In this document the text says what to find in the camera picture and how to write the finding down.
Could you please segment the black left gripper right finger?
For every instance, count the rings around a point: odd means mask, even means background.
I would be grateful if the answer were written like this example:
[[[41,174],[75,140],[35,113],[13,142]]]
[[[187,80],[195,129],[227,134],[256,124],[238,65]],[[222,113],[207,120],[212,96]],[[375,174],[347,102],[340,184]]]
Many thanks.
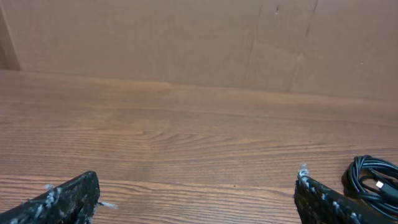
[[[299,176],[294,202],[303,224],[394,224],[309,176]]]

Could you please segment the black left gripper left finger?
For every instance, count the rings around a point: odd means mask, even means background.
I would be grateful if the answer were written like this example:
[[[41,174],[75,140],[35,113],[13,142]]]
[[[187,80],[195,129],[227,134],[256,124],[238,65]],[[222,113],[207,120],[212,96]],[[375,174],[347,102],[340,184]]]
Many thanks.
[[[3,224],[89,224],[100,197],[94,171],[85,172],[1,214]]]

